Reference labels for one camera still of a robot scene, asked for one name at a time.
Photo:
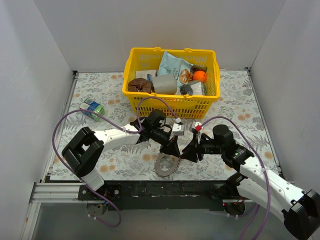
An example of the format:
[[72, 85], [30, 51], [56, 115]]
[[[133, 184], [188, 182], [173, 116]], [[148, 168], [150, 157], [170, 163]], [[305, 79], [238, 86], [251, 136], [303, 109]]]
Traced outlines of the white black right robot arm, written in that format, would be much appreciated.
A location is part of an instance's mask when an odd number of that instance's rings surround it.
[[257, 156], [236, 143], [224, 124], [212, 129], [213, 138], [202, 132], [199, 122], [191, 131], [193, 138], [181, 158], [196, 163], [204, 155], [220, 155], [237, 172], [227, 180], [230, 198], [242, 196], [256, 202], [281, 220], [298, 240], [307, 240], [320, 227], [320, 195], [316, 191], [305, 191], [263, 167]]

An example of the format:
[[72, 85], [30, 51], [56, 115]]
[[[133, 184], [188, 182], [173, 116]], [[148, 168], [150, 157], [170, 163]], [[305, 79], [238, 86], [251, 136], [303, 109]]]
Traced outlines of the large silver keyring with chain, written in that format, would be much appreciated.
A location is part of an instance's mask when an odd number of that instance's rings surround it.
[[160, 153], [154, 163], [154, 171], [159, 177], [168, 177], [178, 170], [180, 163], [179, 157]]

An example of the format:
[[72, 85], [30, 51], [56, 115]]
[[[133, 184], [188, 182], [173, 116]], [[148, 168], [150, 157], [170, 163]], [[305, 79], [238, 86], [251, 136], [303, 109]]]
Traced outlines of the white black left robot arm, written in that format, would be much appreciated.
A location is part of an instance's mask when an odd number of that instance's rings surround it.
[[104, 179], [96, 169], [100, 155], [110, 149], [124, 145], [135, 145], [148, 140], [161, 145], [160, 152], [169, 156], [180, 156], [178, 136], [184, 134], [184, 125], [180, 118], [175, 119], [169, 131], [164, 131], [166, 115], [159, 109], [152, 110], [147, 117], [137, 117], [135, 121], [114, 129], [91, 130], [83, 127], [62, 150], [74, 174], [89, 188], [89, 194], [95, 200], [106, 196]]

